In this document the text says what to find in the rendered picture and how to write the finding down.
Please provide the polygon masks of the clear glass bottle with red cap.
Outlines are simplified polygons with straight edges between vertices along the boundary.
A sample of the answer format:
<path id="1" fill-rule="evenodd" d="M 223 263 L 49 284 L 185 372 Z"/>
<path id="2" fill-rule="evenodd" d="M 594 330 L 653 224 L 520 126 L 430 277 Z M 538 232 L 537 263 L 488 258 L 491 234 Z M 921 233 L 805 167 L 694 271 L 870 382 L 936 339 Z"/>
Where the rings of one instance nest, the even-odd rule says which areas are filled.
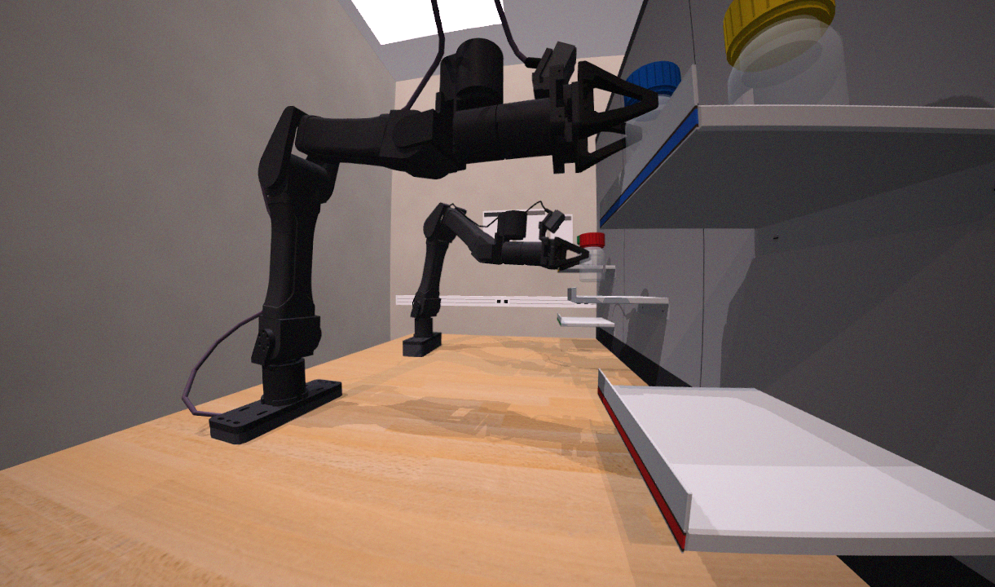
<path id="1" fill-rule="evenodd" d="M 589 250 L 589 258 L 579 261 L 580 282 L 605 281 L 605 234 L 589 232 L 579 235 L 579 248 Z"/>

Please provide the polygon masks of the white bottle with yellow cap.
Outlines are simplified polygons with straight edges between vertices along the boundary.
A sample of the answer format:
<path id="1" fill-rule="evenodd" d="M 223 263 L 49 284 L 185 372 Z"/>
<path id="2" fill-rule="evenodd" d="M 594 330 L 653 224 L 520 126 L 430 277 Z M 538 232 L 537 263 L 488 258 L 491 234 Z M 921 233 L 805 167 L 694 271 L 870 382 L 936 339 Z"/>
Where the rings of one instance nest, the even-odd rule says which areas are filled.
<path id="1" fill-rule="evenodd" d="M 724 15 L 729 105 L 850 105 L 834 0 L 734 0 Z"/>

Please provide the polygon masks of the clear bottle with blue cap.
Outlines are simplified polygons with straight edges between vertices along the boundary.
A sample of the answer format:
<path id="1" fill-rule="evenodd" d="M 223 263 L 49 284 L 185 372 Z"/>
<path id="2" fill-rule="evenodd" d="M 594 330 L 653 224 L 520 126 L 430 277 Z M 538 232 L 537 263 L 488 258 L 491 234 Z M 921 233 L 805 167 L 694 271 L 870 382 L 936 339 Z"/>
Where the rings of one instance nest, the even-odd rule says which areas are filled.
<path id="1" fill-rule="evenodd" d="M 680 68 L 672 62 L 653 62 L 644 64 L 641 68 L 632 72 L 630 77 L 625 79 L 630 83 L 636 83 L 642 88 L 656 90 L 658 93 L 658 107 L 656 110 L 644 113 L 625 123 L 625 156 L 627 162 L 632 153 L 635 152 L 641 140 L 649 131 L 651 124 L 656 121 L 664 105 L 667 104 L 672 93 L 675 93 L 677 85 L 682 82 Z"/>

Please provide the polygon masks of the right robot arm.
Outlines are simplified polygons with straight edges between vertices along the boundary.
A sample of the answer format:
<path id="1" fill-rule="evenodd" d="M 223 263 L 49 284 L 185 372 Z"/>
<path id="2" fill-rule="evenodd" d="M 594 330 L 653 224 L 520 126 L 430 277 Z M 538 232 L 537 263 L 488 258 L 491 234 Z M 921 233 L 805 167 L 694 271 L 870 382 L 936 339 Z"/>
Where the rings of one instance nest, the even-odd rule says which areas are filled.
<path id="1" fill-rule="evenodd" d="M 263 395 L 210 417 L 209 427 L 240 434 L 343 389 L 341 382 L 324 379 L 305 383 L 302 358 L 314 355 L 322 337 L 312 302 L 312 241 L 319 206 L 336 186 L 338 164 L 441 179 L 466 170 L 465 164 L 504 160 L 496 123 L 503 102 L 500 46 L 469 38 L 455 55 L 442 58 L 435 110 L 324 118 L 286 107 L 258 167 L 272 222 L 269 284 L 251 356 L 251 363 L 262 366 Z M 292 155 L 293 141 L 306 159 Z"/>

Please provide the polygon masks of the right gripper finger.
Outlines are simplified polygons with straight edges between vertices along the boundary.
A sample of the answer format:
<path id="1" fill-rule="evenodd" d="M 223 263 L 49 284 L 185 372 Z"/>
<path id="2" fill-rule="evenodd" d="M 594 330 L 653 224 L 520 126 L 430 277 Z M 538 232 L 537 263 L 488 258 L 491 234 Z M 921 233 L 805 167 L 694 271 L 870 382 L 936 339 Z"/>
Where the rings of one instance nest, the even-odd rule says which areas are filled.
<path id="1" fill-rule="evenodd" d="M 589 62 L 578 62 L 579 81 L 579 139 L 596 135 L 599 131 L 611 129 L 617 124 L 630 121 L 644 113 L 656 110 L 658 93 L 624 81 L 611 72 Z M 598 113 L 594 111 L 593 89 L 609 90 L 618 95 L 641 100 L 641 103 L 627 105 Z"/>
<path id="2" fill-rule="evenodd" d="M 625 122 L 604 131 L 613 131 L 614 133 L 625 135 Z M 625 138 L 590 153 L 588 150 L 588 138 L 578 139 L 578 156 L 576 156 L 575 172 L 589 170 L 592 165 L 601 162 L 606 157 L 614 155 L 618 150 L 623 150 L 624 148 Z"/>

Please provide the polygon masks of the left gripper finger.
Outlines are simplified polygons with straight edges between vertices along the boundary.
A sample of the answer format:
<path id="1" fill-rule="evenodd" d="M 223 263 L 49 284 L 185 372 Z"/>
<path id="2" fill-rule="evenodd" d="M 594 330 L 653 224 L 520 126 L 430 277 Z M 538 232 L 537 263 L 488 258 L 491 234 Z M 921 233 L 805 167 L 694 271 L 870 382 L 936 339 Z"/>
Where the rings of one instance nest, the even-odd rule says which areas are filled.
<path id="1" fill-rule="evenodd" d="M 565 246 L 562 246 L 561 247 L 561 260 L 566 259 L 566 250 L 572 250 L 572 249 L 571 248 L 566 248 Z M 578 252 L 578 250 L 573 250 L 573 252 L 578 253 L 580 255 L 580 252 Z M 571 267 L 573 267 L 573 265 L 579 265 L 579 261 L 577 263 L 571 263 L 571 264 L 563 265 L 563 267 L 559 267 L 559 271 L 567 270 L 567 268 L 571 268 Z"/>
<path id="2" fill-rule="evenodd" d="M 582 253 L 582 255 L 561 261 L 561 247 L 563 245 L 567 246 L 567 248 L 578 250 L 580 253 Z M 589 250 L 586 250 L 584 248 L 579 248 L 579 246 L 573 245 L 569 241 L 565 241 L 565 239 L 562 239 L 560 237 L 557 236 L 554 237 L 552 268 L 558 268 L 558 267 L 563 267 L 563 265 L 577 263 L 578 261 L 583 260 L 585 258 L 589 258 Z"/>

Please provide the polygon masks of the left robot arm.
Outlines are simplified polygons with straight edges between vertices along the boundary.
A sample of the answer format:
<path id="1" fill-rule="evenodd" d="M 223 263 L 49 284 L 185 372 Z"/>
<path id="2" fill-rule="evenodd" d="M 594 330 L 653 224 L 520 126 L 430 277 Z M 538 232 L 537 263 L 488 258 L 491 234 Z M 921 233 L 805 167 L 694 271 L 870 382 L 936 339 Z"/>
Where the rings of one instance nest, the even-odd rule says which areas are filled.
<path id="1" fill-rule="evenodd" d="M 415 317 L 415 333 L 414 337 L 403 339 L 403 343 L 424 345 L 442 335 L 442 332 L 433 332 L 433 316 L 437 316 L 441 307 L 442 261 L 456 235 L 479 263 L 526 265 L 521 263 L 521 245 L 525 242 L 521 239 L 526 238 L 526 222 L 526 212 L 505 211 L 498 215 L 497 232 L 493 238 L 469 222 L 456 208 L 444 203 L 436 205 L 423 227 L 426 237 L 424 270 L 411 313 L 411 317 Z"/>

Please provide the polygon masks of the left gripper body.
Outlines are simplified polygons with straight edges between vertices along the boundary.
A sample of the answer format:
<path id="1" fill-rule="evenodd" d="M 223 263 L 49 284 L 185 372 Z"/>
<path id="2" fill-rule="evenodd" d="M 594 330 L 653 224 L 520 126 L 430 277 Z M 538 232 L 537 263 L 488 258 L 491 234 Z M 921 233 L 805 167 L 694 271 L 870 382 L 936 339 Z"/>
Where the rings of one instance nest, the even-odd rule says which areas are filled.
<path id="1" fill-rule="evenodd" d="M 559 270 L 558 268 L 552 268 L 553 263 L 553 242 L 554 239 L 546 237 L 546 227 L 544 223 L 547 222 L 547 218 L 552 216 L 552 213 L 548 213 L 544 217 L 543 222 L 539 222 L 539 240 L 542 242 L 523 242 L 521 245 L 521 263 L 526 265 L 539 265 L 540 267 L 545 267 L 547 270 Z M 544 237 L 543 237 L 544 236 Z M 543 248 L 542 248 L 543 244 Z M 547 257 L 550 256 L 550 257 Z M 552 258 L 552 260 L 550 260 Z"/>

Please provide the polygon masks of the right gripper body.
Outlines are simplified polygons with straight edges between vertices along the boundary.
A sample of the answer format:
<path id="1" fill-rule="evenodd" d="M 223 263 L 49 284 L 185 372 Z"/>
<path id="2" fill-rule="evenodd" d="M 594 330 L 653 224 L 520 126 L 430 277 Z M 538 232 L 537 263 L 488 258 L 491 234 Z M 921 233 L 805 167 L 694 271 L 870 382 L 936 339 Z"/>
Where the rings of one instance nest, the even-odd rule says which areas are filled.
<path id="1" fill-rule="evenodd" d="M 535 99 L 497 105 L 496 123 L 500 127 L 505 160 L 553 156 L 553 173 L 564 174 L 565 163 L 575 163 L 578 152 L 579 82 L 563 85 L 564 64 L 552 64 L 549 77 L 544 77 L 541 83 L 539 75 L 552 52 L 553 49 L 546 48 L 533 72 Z"/>

